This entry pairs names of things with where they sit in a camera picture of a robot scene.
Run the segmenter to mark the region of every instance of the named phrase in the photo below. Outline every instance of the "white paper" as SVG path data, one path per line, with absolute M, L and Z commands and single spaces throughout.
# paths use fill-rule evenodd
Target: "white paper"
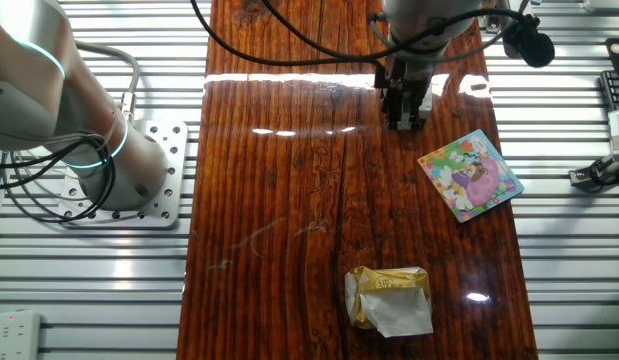
M 347 273 L 345 275 L 345 305 L 347 306 L 347 314 L 349 314 L 349 320 L 353 325 L 356 319 L 356 312 L 353 305 L 356 303 L 356 289 L 358 288 L 358 282 L 353 274 Z
M 421 288 L 393 288 L 360 294 L 360 306 L 384 337 L 431 334 L 431 313 Z

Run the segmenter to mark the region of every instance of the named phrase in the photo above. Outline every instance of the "blue led ring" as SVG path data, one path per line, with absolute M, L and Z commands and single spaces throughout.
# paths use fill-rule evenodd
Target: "blue led ring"
M 62 64 L 60 64 L 60 61 L 58 61 L 58 59 L 56 59 L 55 56 L 51 55 L 47 50 L 41 48 L 40 46 L 32 43 L 31 41 L 24 41 L 24 40 L 18 40 L 16 38 L 14 38 L 14 40 L 16 40 L 20 45 L 36 50 L 37 52 L 41 53 L 42 55 L 46 56 L 49 60 L 51 60 L 51 62 L 53 62 L 54 64 L 56 64 L 56 66 L 58 67 L 58 69 L 60 69 L 60 73 L 62 74 L 62 79 L 64 80 L 66 78 L 65 75 L 65 69 L 62 68 Z
M 126 121 L 123 120 L 123 122 L 125 123 L 125 135 L 122 138 L 122 141 L 120 142 L 120 145 L 118 145 L 118 147 L 116 148 L 116 150 L 114 152 L 111 153 L 111 158 L 113 159 L 114 156 L 116 156 L 120 150 L 122 150 L 122 147 L 125 145 L 125 142 L 127 141 L 127 135 L 129 134 L 129 124 L 127 124 Z M 74 169 L 90 169 L 90 168 L 94 168 L 100 165 L 104 165 L 107 163 L 107 160 L 103 160 L 103 161 L 98 161 L 97 163 L 93 163 L 91 165 L 71 165 L 68 163 L 67 166 L 72 167 Z

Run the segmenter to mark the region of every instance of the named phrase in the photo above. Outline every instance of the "cartoon illustration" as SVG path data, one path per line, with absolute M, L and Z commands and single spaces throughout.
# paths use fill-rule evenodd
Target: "cartoon illustration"
M 482 131 L 421 158 L 429 179 L 460 222 L 524 189 Z

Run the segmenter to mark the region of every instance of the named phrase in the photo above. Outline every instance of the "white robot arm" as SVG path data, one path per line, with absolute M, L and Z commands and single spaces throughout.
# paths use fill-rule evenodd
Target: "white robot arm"
M 0 150 L 45 146 L 56 152 L 70 134 L 98 134 L 115 154 L 116 181 L 105 210 L 148 202 L 166 177 L 166 157 L 139 133 L 78 53 L 55 0 L 0 0 Z M 82 145 L 65 161 L 90 198 L 105 186 L 96 151 Z

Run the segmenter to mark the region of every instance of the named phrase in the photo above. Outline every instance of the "wooden table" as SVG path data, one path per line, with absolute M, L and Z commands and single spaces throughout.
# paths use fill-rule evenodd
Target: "wooden table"
M 277 6 L 322 45 L 381 49 L 365 23 L 379 0 Z M 249 54 L 318 56 L 257 0 L 214 1 L 212 26 Z M 447 55 L 479 45 L 474 26 Z M 459 93 L 483 56 L 438 68 L 419 132 L 386 129 L 372 71 L 267 68 L 210 44 L 178 359 L 537 358 L 510 206 L 461 225 L 417 163 L 475 129 L 499 146 L 491 101 Z M 360 265 L 427 270 L 434 334 L 354 329 L 344 275 Z

